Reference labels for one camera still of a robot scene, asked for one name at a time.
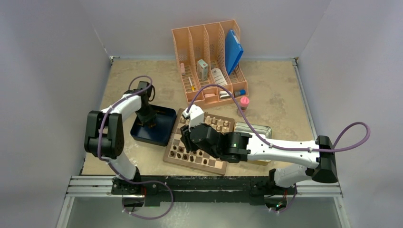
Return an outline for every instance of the gray wall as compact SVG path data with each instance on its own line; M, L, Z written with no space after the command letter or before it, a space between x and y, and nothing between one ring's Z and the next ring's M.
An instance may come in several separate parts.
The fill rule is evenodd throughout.
M403 2L333 0L299 69L316 128L335 139L354 121L372 129L363 146L337 154L352 227L402 227ZM341 146L364 135L346 134Z
M54 227L109 72L78 0L0 1L0 224Z
M244 57L297 57L330 0L81 0L108 54L174 57L171 29L235 19Z

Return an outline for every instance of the marble tabletop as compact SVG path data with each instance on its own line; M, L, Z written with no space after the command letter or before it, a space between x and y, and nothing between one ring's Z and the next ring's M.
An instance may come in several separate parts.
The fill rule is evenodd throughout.
M301 91L291 61L241 61L240 67L248 81L250 104L246 116L251 124L267 125L273 129L273 139L307 141L312 132L302 100ZM151 104L174 110L187 107L185 93L174 60L115 59L105 88L101 109L117 101L127 90L130 81L148 75L155 86L155 100ZM211 114L243 119L234 104L204 109ZM163 162L165 147L135 141L130 135L136 115L124 122L124 153L142 175L214 175L200 170ZM228 164L226 176L265 176L273 168L289 163L271 161L268 165L247 162ZM109 175L112 170L92 154L86 154L82 174Z

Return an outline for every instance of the blue folder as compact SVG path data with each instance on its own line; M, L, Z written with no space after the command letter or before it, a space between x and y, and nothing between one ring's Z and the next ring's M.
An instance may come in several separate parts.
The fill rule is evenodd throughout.
M243 54L243 48L237 39L235 32L230 29L225 38L225 67L230 75L237 66L240 57Z

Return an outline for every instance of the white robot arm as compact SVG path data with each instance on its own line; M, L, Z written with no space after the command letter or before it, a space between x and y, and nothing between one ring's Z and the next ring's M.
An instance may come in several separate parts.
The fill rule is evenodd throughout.
M189 151L202 149L210 156L228 162L274 160L293 163L289 167L271 171L275 185L283 188L309 179L325 183L337 182L334 154L312 151L320 146L328 146L329 149L332 147L326 136L320 136L316 141L305 142L270 140L272 145L281 147L310 148L305 151L284 151L263 143L252 133L216 132L203 123L204 112L195 105L191 106L189 112L185 110L182 115L190 118L189 125L181 129L181 141Z
M148 82L140 82L137 89L126 91L117 103L101 111L91 111L87 117L85 151L92 153L95 157L100 156L102 160L111 163L118 173L129 179L133 179L137 168L123 152L125 142L123 122L136 113L143 125L155 125L156 112L148 103L152 86L139 95L133 95L147 86L149 86ZM102 133L102 138L99 139L100 125L105 115L107 115L105 121L107 133ZM99 140L101 140L100 154L97 151Z

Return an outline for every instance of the wooden chessboard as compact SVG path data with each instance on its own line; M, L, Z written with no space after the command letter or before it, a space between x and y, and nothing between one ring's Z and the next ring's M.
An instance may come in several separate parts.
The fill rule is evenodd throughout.
M224 175L227 169L226 161L215 159L202 150L186 151L184 144L181 142L181 127L189 124L189 120L182 117L183 111L184 109L182 108L178 111L163 161ZM204 122L218 132L232 132L235 124L234 119L209 113L204 113Z

